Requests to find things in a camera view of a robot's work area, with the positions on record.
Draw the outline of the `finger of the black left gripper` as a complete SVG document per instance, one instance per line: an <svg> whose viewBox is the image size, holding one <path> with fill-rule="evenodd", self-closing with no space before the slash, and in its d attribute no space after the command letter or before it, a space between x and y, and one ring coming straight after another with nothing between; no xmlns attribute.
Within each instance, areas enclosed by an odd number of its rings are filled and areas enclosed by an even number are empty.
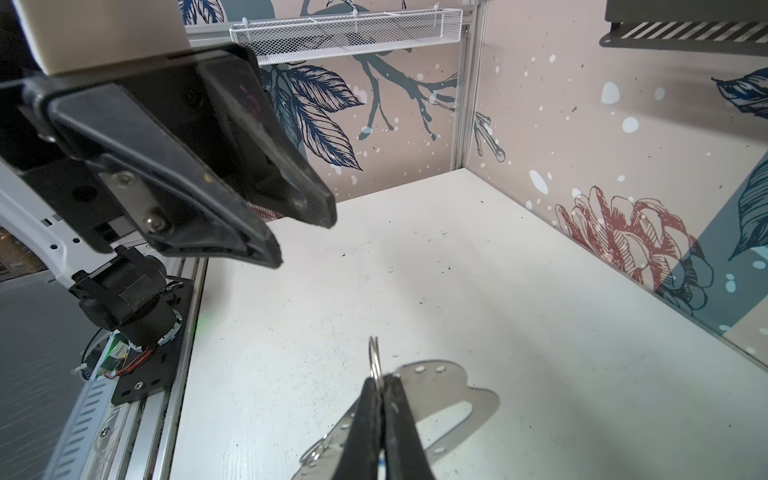
<svg viewBox="0 0 768 480"><path fill-rule="evenodd" d="M189 147L115 84L64 95L46 108L62 133L95 144L90 161L109 173L128 171L159 193L166 227L152 232L148 208L120 202L144 238L168 257L219 257L276 269L282 253L274 234L233 188Z"/></svg>
<svg viewBox="0 0 768 480"><path fill-rule="evenodd" d="M229 53L197 64L246 202L306 224L337 222L334 196L281 125L260 70Z"/></svg>

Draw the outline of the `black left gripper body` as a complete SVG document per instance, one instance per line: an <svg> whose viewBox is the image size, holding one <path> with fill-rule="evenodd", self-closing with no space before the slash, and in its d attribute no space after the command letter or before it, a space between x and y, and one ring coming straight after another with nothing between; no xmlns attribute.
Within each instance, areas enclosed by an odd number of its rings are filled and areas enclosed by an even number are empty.
<svg viewBox="0 0 768 480"><path fill-rule="evenodd" d="M150 231L158 232L167 225L157 207L159 193L128 171L109 173L94 166L90 160L101 154L101 148L60 132L46 108L58 97L115 84L126 89L228 185L233 171L230 149L197 71L202 61L202 56L152 58L5 82L1 86L2 160L98 252L112 250L119 238L115 227L119 218L142 234L133 215L121 207L122 200L148 208L144 222Z"/></svg>

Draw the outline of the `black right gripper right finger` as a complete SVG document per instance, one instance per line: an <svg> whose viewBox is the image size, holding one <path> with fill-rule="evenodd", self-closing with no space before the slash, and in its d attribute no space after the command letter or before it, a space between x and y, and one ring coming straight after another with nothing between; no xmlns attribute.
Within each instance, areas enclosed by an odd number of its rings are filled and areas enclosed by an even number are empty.
<svg viewBox="0 0 768 480"><path fill-rule="evenodd" d="M386 478L434 480L401 379L388 375L383 391L383 451Z"/></svg>

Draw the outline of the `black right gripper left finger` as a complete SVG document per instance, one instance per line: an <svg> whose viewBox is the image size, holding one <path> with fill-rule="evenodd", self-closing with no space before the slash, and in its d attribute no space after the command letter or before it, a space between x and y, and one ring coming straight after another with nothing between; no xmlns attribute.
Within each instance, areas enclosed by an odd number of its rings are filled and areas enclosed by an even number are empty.
<svg viewBox="0 0 768 480"><path fill-rule="evenodd" d="M365 380L332 480L376 480L382 444L383 403L372 378Z"/></svg>

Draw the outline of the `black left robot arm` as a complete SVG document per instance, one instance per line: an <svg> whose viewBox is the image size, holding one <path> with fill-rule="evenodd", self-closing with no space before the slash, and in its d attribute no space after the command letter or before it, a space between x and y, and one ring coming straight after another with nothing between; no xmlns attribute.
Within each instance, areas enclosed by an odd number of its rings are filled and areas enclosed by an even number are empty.
<svg viewBox="0 0 768 480"><path fill-rule="evenodd" d="M234 44L4 82L1 223L94 324L155 344L174 323L163 258L276 268L259 208L336 223L277 112Z"/></svg>

